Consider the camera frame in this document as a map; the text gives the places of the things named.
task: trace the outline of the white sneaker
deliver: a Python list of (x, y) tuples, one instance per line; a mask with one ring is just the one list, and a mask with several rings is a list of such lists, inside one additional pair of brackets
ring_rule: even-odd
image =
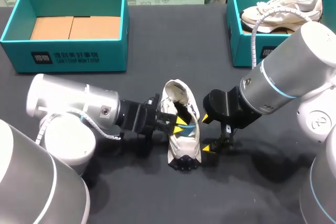
[[(304, 12), (312, 21), (319, 21), (322, 16), (322, 0), (270, 0), (258, 2), (240, 13), (244, 29), (252, 31), (257, 20), (267, 11), (276, 7), (293, 8)], [(275, 13), (268, 16), (258, 27), (260, 33), (270, 33), (279, 27), (296, 31), (305, 21), (292, 13)]]
[[(197, 168), (202, 162), (198, 126), (200, 117), (195, 98), (187, 84), (181, 80), (168, 81), (163, 88), (160, 106), (161, 112), (178, 116), (174, 133), (169, 137), (168, 164), (180, 170)], [(181, 111), (187, 117), (190, 116), (189, 122), (179, 117), (183, 114)]]

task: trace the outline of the screw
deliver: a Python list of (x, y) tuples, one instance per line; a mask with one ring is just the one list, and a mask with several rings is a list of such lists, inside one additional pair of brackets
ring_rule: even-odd
[(250, 83), (251, 83), (251, 79), (250, 78), (248, 78), (248, 79), (245, 80), (245, 85), (249, 85)]
[(108, 115), (109, 113), (110, 113), (110, 111), (109, 111), (109, 109), (102, 109), (102, 111), (101, 111), (101, 113), (103, 114), (103, 115)]

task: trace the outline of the shoe insole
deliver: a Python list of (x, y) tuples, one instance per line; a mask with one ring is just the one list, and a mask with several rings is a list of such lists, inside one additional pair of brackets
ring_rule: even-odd
[(174, 102), (175, 108), (177, 109), (177, 116), (179, 116), (186, 124), (190, 124), (191, 122), (191, 115), (189, 114), (186, 106), (179, 102)]

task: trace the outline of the teal shoe box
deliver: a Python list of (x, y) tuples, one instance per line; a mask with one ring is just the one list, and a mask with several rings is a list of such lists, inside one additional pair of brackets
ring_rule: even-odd
[[(38, 17), (58, 16), (120, 17), (119, 35), (117, 30), (108, 39), (30, 39)], [(128, 30), (127, 0), (17, 0), (0, 43), (20, 73), (125, 71)]]
[[(233, 65), (235, 67), (251, 67), (251, 34), (242, 30), (239, 13), (244, 9), (256, 6), (257, 2), (269, 0), (228, 0), (226, 22)], [(323, 14), (320, 22), (336, 33), (336, 0), (322, 0)], [(279, 46), (288, 34), (257, 34), (257, 63), (261, 62), (273, 49)]]

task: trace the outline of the shoe laces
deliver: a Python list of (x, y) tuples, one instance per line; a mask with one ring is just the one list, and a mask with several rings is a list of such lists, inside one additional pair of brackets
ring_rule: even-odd
[(257, 9), (261, 14), (264, 14), (265, 12), (276, 8), (276, 7), (282, 7), (280, 3), (278, 3), (279, 0), (270, 0), (268, 2), (257, 2)]

